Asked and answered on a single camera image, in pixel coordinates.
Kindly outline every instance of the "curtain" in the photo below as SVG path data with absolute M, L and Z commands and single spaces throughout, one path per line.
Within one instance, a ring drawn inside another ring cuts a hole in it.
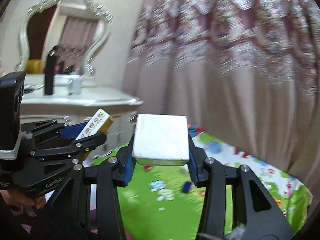
M 75 65 L 79 75 L 84 72 L 83 57 L 93 42 L 97 21 L 68 17 L 59 44 L 59 61 L 64 66 Z
M 144 0 L 123 91 L 303 181 L 320 199 L 314 0 Z

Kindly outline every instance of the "metal pivot screw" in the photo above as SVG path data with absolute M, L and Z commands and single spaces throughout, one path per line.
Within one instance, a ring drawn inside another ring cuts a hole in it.
M 82 169 L 82 165 L 81 165 L 81 164 L 76 164 L 75 166 L 73 166 L 73 169 L 74 169 L 75 171 L 79 171 L 79 170 Z
M 241 170 L 243 170 L 244 172 L 247 172 L 250 170 L 250 168 L 247 165 L 241 165 Z
M 109 159 L 108 159 L 108 162 L 110 162 L 110 163 L 116 163 L 117 162 L 117 157 L 110 157 Z
M 214 163 L 214 158 L 212 158 L 212 157 L 206 157 L 206 159 L 204 160 L 206 163 L 208 163 L 208 164 L 212 164 L 212 163 Z

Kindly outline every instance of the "wall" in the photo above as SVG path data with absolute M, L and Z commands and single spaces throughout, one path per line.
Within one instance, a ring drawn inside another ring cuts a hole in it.
M 41 59 L 45 39 L 56 10 L 57 5 L 54 5 L 41 13 L 35 13 L 29 19 L 27 26 L 29 59 Z
M 64 27 L 64 24 L 66 23 L 66 19 L 67 19 L 66 15 L 60 15 L 60 8 L 58 6 L 52 17 L 52 21 L 50 23 L 47 36 L 44 42 L 44 49 L 42 51 L 42 57 L 41 57 L 44 63 L 47 61 L 47 55 L 49 51 L 55 45 L 59 44 L 63 27 Z
M 7 71 L 19 62 L 18 33 L 20 24 L 30 6 L 39 0 L 11 0 L 3 22 L 0 23 L 0 59 Z M 96 0 L 113 14 L 111 35 L 101 51 L 93 58 L 97 82 L 103 86 L 120 88 L 129 46 L 133 37 L 142 0 Z
M 104 27 L 105 26 L 104 26 L 103 20 L 98 21 L 97 27 L 96 27 L 96 32 L 94 33 L 94 36 L 93 36 L 94 41 L 98 40 L 102 36 Z

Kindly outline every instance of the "white box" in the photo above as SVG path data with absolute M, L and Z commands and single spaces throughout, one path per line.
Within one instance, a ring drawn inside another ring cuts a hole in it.
M 103 111 L 102 109 L 98 109 L 98 111 L 94 114 L 94 116 L 79 133 L 76 140 L 88 137 L 90 135 L 94 135 L 97 132 L 106 133 L 106 131 L 112 125 L 112 123 L 113 118 L 107 112 Z
M 142 165 L 185 165 L 189 161 L 186 116 L 138 114 L 132 156 Z

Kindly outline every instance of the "blue gripper pad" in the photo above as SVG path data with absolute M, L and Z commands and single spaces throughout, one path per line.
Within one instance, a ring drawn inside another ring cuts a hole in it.
M 60 133 L 60 136 L 65 139 L 77 138 L 86 124 L 87 122 L 67 126 L 64 128 L 63 132 Z
M 136 166 L 136 161 L 132 158 L 132 155 L 130 155 L 124 167 L 125 172 L 124 172 L 123 182 L 125 186 L 127 186 L 129 182 L 132 180 L 135 166 Z
M 196 162 L 195 159 L 192 155 L 191 149 L 189 148 L 189 162 L 188 162 L 188 169 L 189 169 L 189 174 L 190 174 L 190 178 L 191 181 L 197 185 L 199 182 L 199 178 L 198 178 L 198 172 L 197 172 L 197 166 L 196 166 Z

